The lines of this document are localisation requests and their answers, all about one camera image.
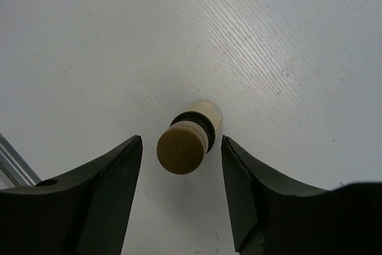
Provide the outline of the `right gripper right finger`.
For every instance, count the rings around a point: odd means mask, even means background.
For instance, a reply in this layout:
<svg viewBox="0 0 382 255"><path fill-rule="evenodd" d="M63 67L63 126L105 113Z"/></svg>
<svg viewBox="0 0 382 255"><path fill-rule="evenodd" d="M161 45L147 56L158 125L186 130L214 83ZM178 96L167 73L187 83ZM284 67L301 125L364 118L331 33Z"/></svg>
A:
<svg viewBox="0 0 382 255"><path fill-rule="evenodd" d="M239 254L380 254L381 184L333 190L292 179L223 137L221 159Z"/></svg>

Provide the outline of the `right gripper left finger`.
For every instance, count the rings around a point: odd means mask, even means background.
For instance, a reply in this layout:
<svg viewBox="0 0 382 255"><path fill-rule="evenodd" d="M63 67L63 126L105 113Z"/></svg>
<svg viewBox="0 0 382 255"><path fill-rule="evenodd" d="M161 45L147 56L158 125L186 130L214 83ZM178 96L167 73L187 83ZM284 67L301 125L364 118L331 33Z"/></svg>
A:
<svg viewBox="0 0 382 255"><path fill-rule="evenodd" d="M35 186L1 190L1 253L121 254L142 153L132 136Z"/></svg>

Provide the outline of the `small yellow bottle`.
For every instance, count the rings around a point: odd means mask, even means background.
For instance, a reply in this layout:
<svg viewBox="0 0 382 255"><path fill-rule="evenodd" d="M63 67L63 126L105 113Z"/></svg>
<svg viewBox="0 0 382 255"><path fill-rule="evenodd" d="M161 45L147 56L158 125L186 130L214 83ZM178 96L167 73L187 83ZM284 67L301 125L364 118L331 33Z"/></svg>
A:
<svg viewBox="0 0 382 255"><path fill-rule="evenodd" d="M160 136L156 147L159 163L173 174L195 171L214 146L222 122L222 114L213 102L192 103Z"/></svg>

